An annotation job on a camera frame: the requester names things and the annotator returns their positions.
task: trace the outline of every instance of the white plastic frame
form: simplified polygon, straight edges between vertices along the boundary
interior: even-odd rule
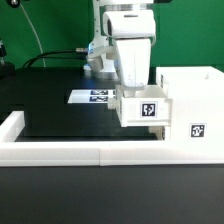
[[[0,126],[0,166],[111,166],[224,163],[222,142],[14,142],[24,113]]]

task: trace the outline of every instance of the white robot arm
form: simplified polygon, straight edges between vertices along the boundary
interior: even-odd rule
[[[96,52],[104,53],[103,49],[108,51],[109,45],[114,46],[119,62],[121,85],[128,91],[142,90],[148,83],[151,55],[149,37],[155,38],[156,35],[153,11],[148,8],[148,4],[153,2],[153,0],[93,0],[95,38],[87,60],[96,72],[102,71],[105,67],[110,69],[108,57],[103,56],[101,61]]]

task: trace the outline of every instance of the white border rail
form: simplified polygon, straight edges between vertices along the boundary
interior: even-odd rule
[[[224,163],[222,142],[14,142],[24,113],[0,126],[0,166],[112,166]]]

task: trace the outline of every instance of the black table surface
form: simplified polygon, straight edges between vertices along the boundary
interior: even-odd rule
[[[0,80],[1,119],[25,111],[19,141],[148,138],[119,129],[105,105],[67,104],[72,89],[115,84],[77,69],[18,70]],[[223,208],[223,165],[0,168],[1,224],[222,224]]]
[[[121,128],[107,104],[68,104],[73,89],[115,89],[115,81],[85,78],[80,69],[21,69],[0,81],[0,113],[25,112],[17,141],[155,139],[146,127]]]

